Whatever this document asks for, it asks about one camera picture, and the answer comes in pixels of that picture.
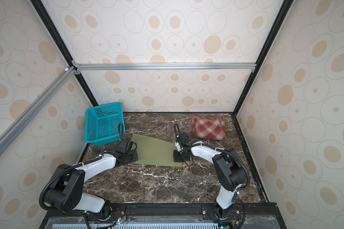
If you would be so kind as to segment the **red plaid skirt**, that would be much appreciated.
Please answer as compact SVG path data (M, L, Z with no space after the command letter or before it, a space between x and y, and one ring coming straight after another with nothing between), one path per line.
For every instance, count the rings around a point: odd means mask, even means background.
M195 138L223 141L226 140L225 120L223 117L192 116L192 135Z

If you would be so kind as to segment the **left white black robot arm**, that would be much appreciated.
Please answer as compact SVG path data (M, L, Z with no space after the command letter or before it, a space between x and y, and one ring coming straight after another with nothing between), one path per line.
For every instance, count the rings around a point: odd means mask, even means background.
M57 167L39 196L43 210L92 212L102 220L111 215L108 200L83 192L84 183L92 177L114 168L138 161L137 144L124 138L124 125L118 124L120 140L108 153L75 165L62 164Z

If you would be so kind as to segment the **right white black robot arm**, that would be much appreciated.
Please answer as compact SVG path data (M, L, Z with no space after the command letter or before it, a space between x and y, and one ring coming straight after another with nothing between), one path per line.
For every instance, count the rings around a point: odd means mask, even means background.
M215 148L196 139L190 139L187 133L181 132L174 124L175 146L174 162L193 162L194 157L202 158L214 165L221 185L216 198L216 208L224 211L235 203L239 192L250 185L250 176L237 151L230 148Z

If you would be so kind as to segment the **olive green skirt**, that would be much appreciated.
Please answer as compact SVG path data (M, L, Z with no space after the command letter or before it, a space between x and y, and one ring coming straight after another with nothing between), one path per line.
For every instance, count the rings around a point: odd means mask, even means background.
M138 160L134 164L183 166L181 162L174 162L173 152L177 149L174 143L139 134L133 134L131 140L137 144Z

